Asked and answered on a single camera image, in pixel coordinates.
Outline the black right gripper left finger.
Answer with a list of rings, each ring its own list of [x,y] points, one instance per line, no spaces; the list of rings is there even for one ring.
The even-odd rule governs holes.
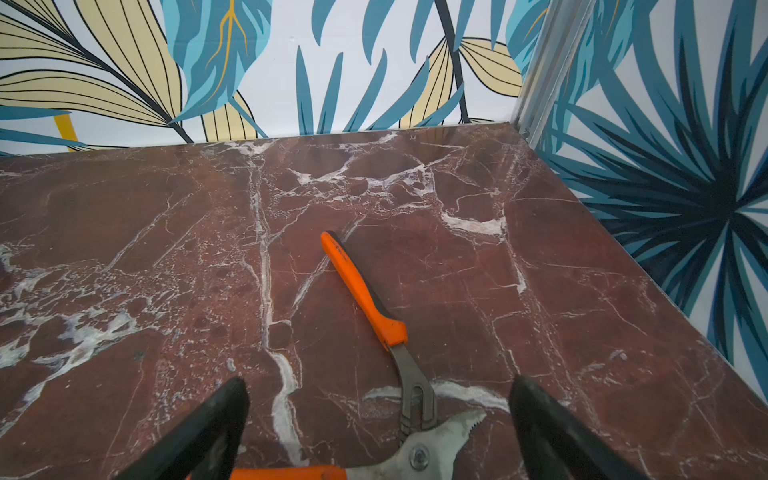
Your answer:
[[[117,477],[228,479],[249,407],[245,381],[229,379]]]

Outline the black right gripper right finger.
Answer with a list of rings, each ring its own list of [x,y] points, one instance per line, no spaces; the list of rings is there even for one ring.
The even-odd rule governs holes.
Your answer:
[[[515,378],[508,403],[530,479],[647,477],[532,378]]]

